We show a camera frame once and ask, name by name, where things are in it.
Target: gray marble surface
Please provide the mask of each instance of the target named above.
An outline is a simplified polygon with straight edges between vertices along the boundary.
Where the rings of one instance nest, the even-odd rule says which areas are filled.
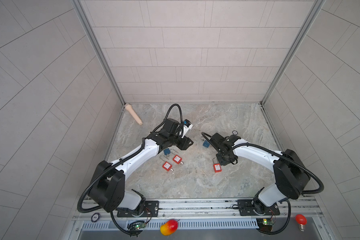
[[[128,112],[124,113],[108,161],[124,156],[141,144],[141,138],[149,135],[162,122],[170,104],[134,104],[133,109],[143,121],[139,126]],[[223,137],[233,130],[249,142],[277,150],[276,143],[264,119],[259,104],[180,104],[183,119],[193,123],[187,133],[195,143],[186,151],[172,146],[183,158],[184,164],[172,160],[174,171],[162,168],[159,156],[149,159],[127,179],[125,189],[135,189],[146,198],[209,198],[253,197],[262,187],[274,181],[273,173],[257,163],[239,157],[238,164],[222,166],[215,173],[212,159],[213,147],[203,147],[201,132],[210,135],[218,132]],[[180,121],[174,107],[169,118]]]

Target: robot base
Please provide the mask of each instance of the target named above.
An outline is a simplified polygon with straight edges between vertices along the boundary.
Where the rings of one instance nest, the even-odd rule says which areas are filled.
[[[144,209],[148,208],[151,211],[152,217],[158,216],[158,201],[145,201]],[[130,212],[125,212],[123,210],[117,209],[117,217],[134,217]],[[143,211],[143,213],[139,217],[150,217],[148,216],[146,211]]]
[[[239,199],[237,200],[237,205],[239,206],[240,216],[259,216],[253,209],[251,199]],[[280,211],[279,211],[279,207],[277,206],[277,203],[267,208],[265,212],[266,212],[265,215],[269,215],[268,212],[270,214],[273,212],[273,215],[280,215]]]

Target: wire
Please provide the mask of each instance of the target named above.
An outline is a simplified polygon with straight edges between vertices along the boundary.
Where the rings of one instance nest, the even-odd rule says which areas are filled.
[[[288,216],[287,216],[287,220],[285,221],[284,225],[279,230],[276,230],[274,232],[264,232],[264,231],[257,229],[260,233],[264,233],[267,235],[275,235],[275,234],[281,233],[287,227],[289,220],[291,219],[291,203],[289,202],[288,199],[282,200],[281,202],[288,203]]]
[[[324,184],[322,183],[322,181],[315,175],[313,174],[313,172],[311,172],[310,170],[306,169],[305,167],[303,167],[302,165],[298,164],[297,162],[283,156],[283,155],[280,155],[272,150],[269,150],[265,147],[262,147],[262,146],[259,146],[259,145],[256,145],[256,144],[253,144],[253,143],[249,143],[249,142],[246,142],[246,143],[240,143],[234,147],[232,147],[228,152],[227,154],[229,154],[230,152],[232,152],[233,150],[235,150],[236,148],[238,147],[242,147],[242,146],[250,146],[250,147],[256,147],[256,148],[259,148],[265,152],[268,152],[274,156],[277,156],[278,158],[292,164],[292,165],[295,165],[296,167],[300,168],[301,170],[303,170],[306,174],[310,175],[316,182],[317,184],[319,185],[319,187],[315,190],[303,190],[301,192],[301,194],[317,194],[317,193],[320,193],[324,190]]]

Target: red light bulb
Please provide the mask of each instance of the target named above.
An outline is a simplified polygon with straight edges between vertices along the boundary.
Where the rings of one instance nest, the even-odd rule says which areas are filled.
[[[299,224],[300,230],[304,231],[305,225],[307,224],[307,219],[301,214],[296,215],[295,219],[296,219],[296,222],[298,222],[298,224]]]

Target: black mounting plate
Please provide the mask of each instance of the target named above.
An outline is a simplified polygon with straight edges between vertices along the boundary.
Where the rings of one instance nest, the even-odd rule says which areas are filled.
[[[252,199],[239,199],[237,200],[237,205],[239,206],[240,216],[260,216],[257,213],[254,212],[252,208],[245,209],[245,207],[252,207]],[[271,215],[273,211],[273,215],[280,215],[279,207],[277,206],[277,203],[272,205],[271,207],[267,208],[266,212],[269,212],[269,214],[265,215]]]
[[[158,210],[155,210],[155,207],[158,209],[158,201],[145,201],[144,208],[148,208],[151,210],[152,217],[157,217]],[[129,212],[125,212],[117,209],[117,217],[135,217]],[[143,213],[139,217],[150,217],[147,214],[147,211],[143,211]]]

